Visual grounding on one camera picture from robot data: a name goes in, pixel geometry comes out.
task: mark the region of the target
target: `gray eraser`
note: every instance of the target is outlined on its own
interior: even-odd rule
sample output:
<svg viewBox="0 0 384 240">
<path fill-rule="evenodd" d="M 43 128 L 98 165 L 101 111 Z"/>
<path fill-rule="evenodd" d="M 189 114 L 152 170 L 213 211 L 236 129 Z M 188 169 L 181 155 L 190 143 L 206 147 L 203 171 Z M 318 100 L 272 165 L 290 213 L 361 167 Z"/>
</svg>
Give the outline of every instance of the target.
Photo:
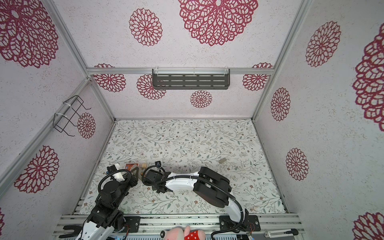
<svg viewBox="0 0 384 240">
<path fill-rule="evenodd" d="M 222 158 L 221 160 L 219 160 L 219 163 L 224 163 L 226 160 L 226 158 Z"/>
</svg>

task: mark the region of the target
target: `floral tablecloth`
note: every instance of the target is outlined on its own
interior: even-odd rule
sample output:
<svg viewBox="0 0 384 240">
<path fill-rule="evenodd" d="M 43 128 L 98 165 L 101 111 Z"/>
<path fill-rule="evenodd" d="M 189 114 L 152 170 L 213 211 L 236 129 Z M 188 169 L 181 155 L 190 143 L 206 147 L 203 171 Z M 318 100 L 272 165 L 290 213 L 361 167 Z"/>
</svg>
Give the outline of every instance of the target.
<svg viewBox="0 0 384 240">
<path fill-rule="evenodd" d="M 227 161 L 219 163 L 222 158 Z M 161 161 L 166 171 L 190 173 L 206 166 L 231 181 L 250 213 L 284 213 L 276 184 L 251 120 L 118 121 L 80 210 L 89 214 L 107 166 Z M 141 181 L 119 209 L 126 214 L 223 213 L 193 191 L 157 194 Z"/>
</svg>

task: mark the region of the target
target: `plush toy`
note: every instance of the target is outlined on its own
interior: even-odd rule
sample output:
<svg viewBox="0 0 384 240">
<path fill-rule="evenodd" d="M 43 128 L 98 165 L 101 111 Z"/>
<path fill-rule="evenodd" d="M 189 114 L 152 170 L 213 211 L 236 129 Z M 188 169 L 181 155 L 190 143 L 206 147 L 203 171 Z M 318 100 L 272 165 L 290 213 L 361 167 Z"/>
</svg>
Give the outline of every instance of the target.
<svg viewBox="0 0 384 240">
<path fill-rule="evenodd" d="M 180 227 L 175 227 L 169 231 L 161 231 L 160 236 L 163 240 L 205 240 L 204 231 L 196 230 L 191 232 L 190 230 L 190 226 L 187 226 L 184 232 Z"/>
</svg>

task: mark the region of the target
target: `black and white robotic arm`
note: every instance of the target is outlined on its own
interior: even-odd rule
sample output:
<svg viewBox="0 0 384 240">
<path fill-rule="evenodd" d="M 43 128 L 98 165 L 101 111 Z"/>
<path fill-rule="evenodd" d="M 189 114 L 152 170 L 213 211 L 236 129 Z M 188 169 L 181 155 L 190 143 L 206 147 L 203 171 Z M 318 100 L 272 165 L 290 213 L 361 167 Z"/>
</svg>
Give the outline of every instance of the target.
<svg viewBox="0 0 384 240">
<path fill-rule="evenodd" d="M 98 185 L 99 195 L 96 198 L 96 205 L 84 222 L 83 230 L 76 240 L 105 240 L 113 231 L 119 231 L 125 225 L 123 212 L 118 210 L 118 206 L 128 195 L 128 190 L 137 185 L 138 171 L 134 173 L 120 169 L 119 164 L 107 169 L 109 174 Z M 101 189 L 101 184 L 109 177 L 112 180 Z M 157 193 L 192 190 L 209 204 L 224 208 L 230 218 L 230 223 L 227 223 L 230 227 L 213 232 L 212 239 L 214 234 L 246 231 L 249 226 L 248 211 L 236 201 L 229 185 L 230 181 L 207 167 L 201 167 L 198 172 L 190 174 L 175 174 L 166 172 L 161 163 L 156 162 L 143 172 L 142 182 L 144 185 L 152 186 Z"/>
</svg>

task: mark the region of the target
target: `small red flower pattern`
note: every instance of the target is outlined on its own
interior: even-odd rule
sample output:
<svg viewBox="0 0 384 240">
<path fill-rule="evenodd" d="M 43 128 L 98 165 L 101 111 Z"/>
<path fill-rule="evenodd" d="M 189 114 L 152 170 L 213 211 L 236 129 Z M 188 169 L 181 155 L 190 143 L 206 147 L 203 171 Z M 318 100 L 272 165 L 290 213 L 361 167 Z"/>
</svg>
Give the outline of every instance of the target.
<svg viewBox="0 0 384 240">
<path fill-rule="evenodd" d="M 359 215 L 359 218 L 353 223 L 354 240 L 384 239 L 384 216 L 381 213 L 366 212 L 363 216 Z"/>
<path fill-rule="evenodd" d="M 158 17 L 147 9 L 137 9 L 129 20 L 129 29 L 133 37 L 144 46 L 153 46 L 163 34 Z"/>
<path fill-rule="evenodd" d="M 59 159 L 54 149 L 43 146 L 13 185 L 21 192 L 37 193 L 50 185 L 58 169 Z"/>
<path fill-rule="evenodd" d="M 243 33 L 258 7 L 257 0 L 179 0 L 184 28 L 201 44 L 223 45 Z"/>
<path fill-rule="evenodd" d="M 304 153 L 297 148 L 292 148 L 285 160 L 289 174 L 296 180 L 304 180 L 308 174 L 308 161 Z"/>
<path fill-rule="evenodd" d="M 384 131 L 384 23 L 379 34 L 364 48 L 362 61 L 355 67 L 357 105 L 364 109 L 364 118 L 379 124 Z"/>
<path fill-rule="evenodd" d="M 281 121 L 286 118 L 291 100 L 288 91 L 285 88 L 279 88 L 273 94 L 271 101 L 271 113 L 276 121 Z"/>
<path fill-rule="evenodd" d="M 0 52 L 23 67 L 49 65 L 56 58 L 58 35 L 39 0 L 2 0 Z"/>
<path fill-rule="evenodd" d="M 90 138 L 95 133 L 96 124 L 95 119 L 89 113 L 80 115 L 77 121 L 77 130 L 83 138 Z"/>
<path fill-rule="evenodd" d="M 212 102 L 212 95 L 207 91 L 198 90 L 191 95 L 191 103 L 197 108 L 205 108 Z"/>
<path fill-rule="evenodd" d="M 317 29 L 308 43 L 306 60 L 308 65 L 323 65 L 333 56 L 340 42 L 340 26 L 337 22 L 327 22 Z"/>
<path fill-rule="evenodd" d="M 3 226 L 5 225 L 3 218 L 4 218 L 4 214 L 1 212 L 1 208 L 0 208 L 0 236 L 1 236 L 1 231 L 3 230 Z"/>
<path fill-rule="evenodd" d="M 109 64 L 98 64 L 96 68 L 114 68 Z M 120 92 L 125 88 L 125 78 L 123 74 L 95 74 L 93 75 L 97 84 L 110 92 Z"/>
<path fill-rule="evenodd" d="M 166 90 L 156 90 L 153 88 L 151 74 L 140 76 L 136 84 L 140 94 L 148 99 L 160 99 L 167 92 Z"/>
<path fill-rule="evenodd" d="M 259 63 L 253 66 L 253 68 L 272 68 L 270 63 Z M 267 82 L 269 75 L 267 74 L 246 74 L 243 76 L 243 85 L 246 89 L 251 91 L 257 91 L 263 89 Z"/>
</svg>

